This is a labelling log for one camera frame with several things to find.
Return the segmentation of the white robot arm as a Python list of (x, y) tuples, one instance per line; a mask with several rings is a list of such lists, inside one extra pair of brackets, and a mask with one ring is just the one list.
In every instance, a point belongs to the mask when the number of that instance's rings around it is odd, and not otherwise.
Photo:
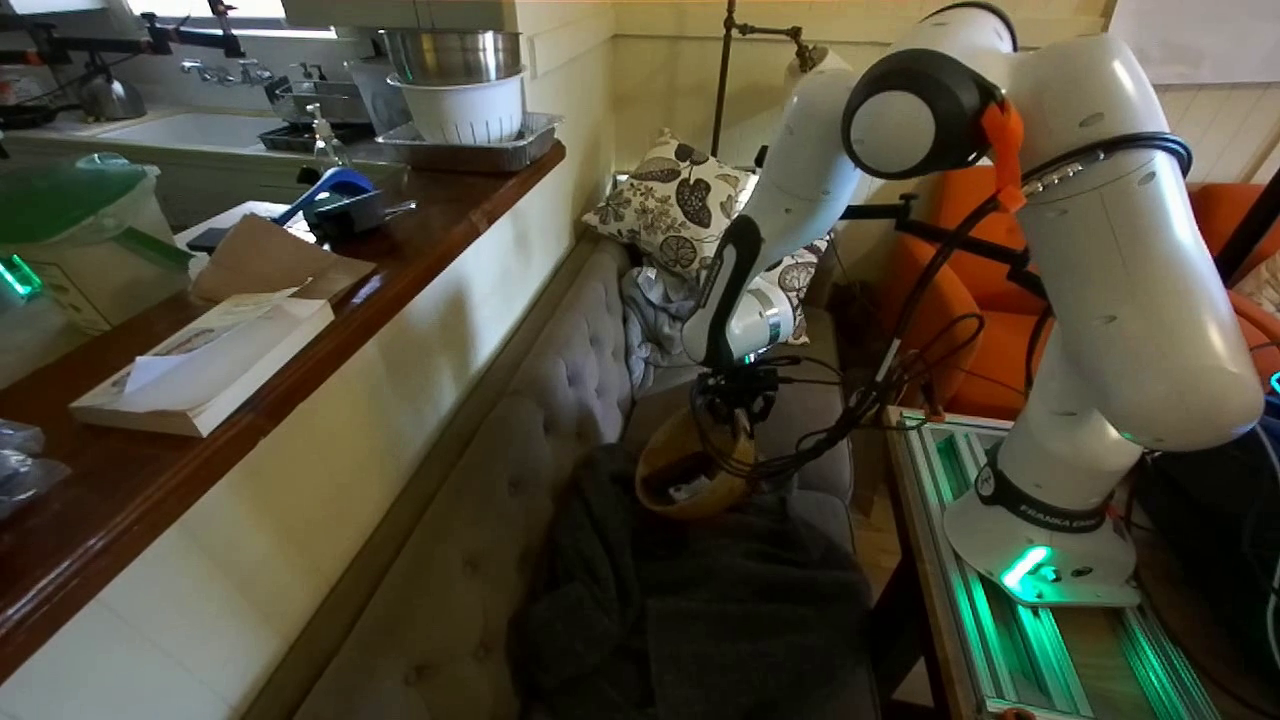
[(926, 17), (872, 69), (819, 65), (730, 223), (689, 322), (730, 376), (769, 346), (746, 285), (825, 237), (877, 178), (996, 164), (996, 202), (1023, 231), (1055, 327), (1032, 394), (943, 537), (1023, 602), (1130, 608), (1133, 538), (1106, 516), (1148, 453), (1236, 438), (1263, 411), (1228, 287), (1196, 227), (1171, 136), (1141, 58), (1111, 36), (1023, 53), (984, 0)]

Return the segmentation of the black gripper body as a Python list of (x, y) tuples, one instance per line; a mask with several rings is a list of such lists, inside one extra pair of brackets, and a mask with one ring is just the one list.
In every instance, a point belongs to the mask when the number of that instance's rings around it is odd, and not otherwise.
[(774, 360), (710, 356), (697, 376), (697, 419), (712, 429), (758, 429), (774, 414), (782, 371)]

